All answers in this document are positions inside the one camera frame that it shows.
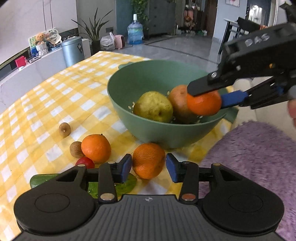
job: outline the bowl rim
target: bowl rim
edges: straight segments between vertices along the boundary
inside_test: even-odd
[[[147,62],[147,61],[133,62],[133,64],[141,63],[141,62]],[[224,112],[224,113],[221,115],[221,117],[217,117],[217,118],[215,118],[215,119],[213,119],[213,120],[210,120],[210,121],[207,121],[207,122],[199,122],[199,123],[194,123],[194,124],[175,124],[175,123],[166,123],[166,122],[160,122],[160,121],[150,120],[150,119],[147,119],[147,118],[144,118],[144,117],[141,117],[141,116],[135,115],[135,114],[133,114],[133,113],[131,113],[131,112],[125,110],[124,108],[122,108],[119,104],[117,104],[117,103],[115,102],[115,100],[110,96],[110,93],[109,93],[109,83],[110,83],[110,81],[112,80],[112,77],[113,77],[118,71],[120,71],[121,69],[118,69],[114,74],[112,74],[112,76],[111,76],[110,79],[108,80],[107,88],[106,88],[106,89],[107,89],[108,96],[109,96],[109,98],[112,100],[112,102],[113,102],[114,104],[116,104],[116,106],[119,107],[121,110],[123,110],[125,113],[128,113],[129,115],[135,116],[135,117],[137,117],[137,118],[140,118],[140,119],[142,119],[142,120],[146,120],[146,121],[149,121],[149,122],[152,122],[152,123],[159,123],[159,124],[163,124],[163,125],[167,125],[167,126],[188,126],[188,127],[189,127],[189,126],[202,126],[202,125],[205,125],[205,124],[213,123],[213,122],[215,122],[215,121],[217,121],[217,120],[222,120],[222,119],[225,117],[225,115],[227,114],[227,112],[229,111],[228,108],[220,109],[219,112],[220,112],[220,111]]]

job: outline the white lettering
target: white lettering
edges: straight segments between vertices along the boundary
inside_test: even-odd
[[[260,43],[261,41],[262,41],[262,39],[259,38],[258,36],[256,36],[254,39],[255,44]]]
[[[263,39],[263,41],[266,41],[266,40],[269,39],[269,36],[268,36],[267,34],[263,34],[263,35],[261,36],[261,38]]]
[[[244,43],[246,44],[247,47],[249,47],[250,45],[253,44],[253,41],[251,39],[247,39]]]

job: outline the black circular joint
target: black circular joint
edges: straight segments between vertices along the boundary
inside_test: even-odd
[[[35,206],[45,213],[56,213],[64,210],[70,204],[67,196],[59,193],[44,194],[36,199]]]
[[[22,194],[15,202],[18,225],[25,231],[39,234],[60,234],[84,224],[93,214],[94,199],[78,188],[38,187]]]
[[[251,181],[227,182],[209,192],[202,211],[211,223],[238,235],[274,231],[283,214],[282,200]]]
[[[261,198],[250,193],[233,194],[229,197],[228,203],[232,208],[243,213],[256,212],[263,205]]]

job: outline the trash can lid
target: trash can lid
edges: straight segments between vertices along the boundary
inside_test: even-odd
[[[70,39],[67,39],[67,40],[63,41],[61,45],[66,46],[66,45],[74,44],[76,42],[81,41],[81,39],[82,39],[82,37],[70,38]]]

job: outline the white plastic bag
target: white plastic bag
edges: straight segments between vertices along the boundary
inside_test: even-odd
[[[115,49],[114,35],[112,32],[109,33],[110,36],[102,37],[100,41],[101,50],[111,51]]]

